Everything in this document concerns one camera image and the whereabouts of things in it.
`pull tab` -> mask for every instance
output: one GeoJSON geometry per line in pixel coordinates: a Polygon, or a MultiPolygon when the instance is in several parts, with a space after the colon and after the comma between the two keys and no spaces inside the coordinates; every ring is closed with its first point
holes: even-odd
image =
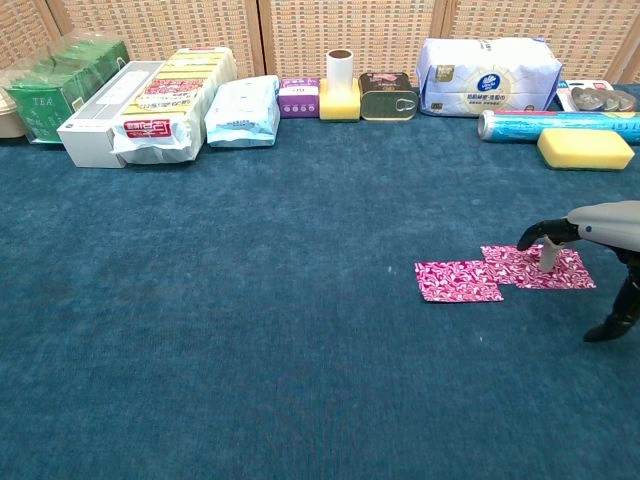
{"type": "Polygon", "coordinates": [[[413,110],[416,106],[416,102],[413,100],[407,100],[406,98],[399,98],[396,100],[396,111],[406,112],[407,110],[413,110]]]}

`plastic wrap roll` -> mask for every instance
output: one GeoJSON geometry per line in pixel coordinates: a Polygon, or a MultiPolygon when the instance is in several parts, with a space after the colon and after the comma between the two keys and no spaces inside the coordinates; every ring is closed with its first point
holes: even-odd
{"type": "Polygon", "coordinates": [[[545,128],[613,130],[628,143],[640,143],[640,113],[485,110],[478,118],[478,135],[488,142],[535,142],[545,128]]]}
{"type": "Polygon", "coordinates": [[[350,95],[353,85],[353,53],[351,50],[327,52],[327,93],[331,96],[350,95]]]}

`tissue package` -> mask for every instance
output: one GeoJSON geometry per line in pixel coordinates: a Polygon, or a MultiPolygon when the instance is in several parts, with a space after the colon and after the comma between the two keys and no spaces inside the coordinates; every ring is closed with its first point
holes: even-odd
{"type": "Polygon", "coordinates": [[[205,113],[218,87],[236,75],[228,48],[178,50],[116,119],[113,153],[128,163],[195,160],[205,113]]]}
{"type": "Polygon", "coordinates": [[[207,112],[212,147],[267,147],[276,141],[280,82],[275,75],[246,78],[220,87],[207,112]]]}
{"type": "Polygon", "coordinates": [[[545,110],[562,64],[532,38],[428,38],[416,67],[420,111],[478,116],[483,110],[545,110]]]}

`purple box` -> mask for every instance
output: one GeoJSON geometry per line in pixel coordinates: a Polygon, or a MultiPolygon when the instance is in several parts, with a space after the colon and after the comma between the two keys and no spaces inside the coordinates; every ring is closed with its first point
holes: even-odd
{"type": "Polygon", "coordinates": [[[282,79],[278,104],[282,118],[318,116],[318,85],[316,78],[282,79]]]}

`cardboard box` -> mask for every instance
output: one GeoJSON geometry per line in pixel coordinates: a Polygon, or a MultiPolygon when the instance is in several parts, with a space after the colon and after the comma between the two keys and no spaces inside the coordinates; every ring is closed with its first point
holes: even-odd
{"type": "Polygon", "coordinates": [[[76,167],[122,168],[126,162],[111,153],[114,119],[162,67],[163,62],[130,62],[60,128],[76,167]]]}
{"type": "Polygon", "coordinates": [[[316,78],[283,79],[278,93],[282,118],[317,118],[319,86],[316,78]]]}
{"type": "Polygon", "coordinates": [[[70,33],[3,72],[32,143],[60,143],[56,130],[129,61],[110,35],[70,33]]]}

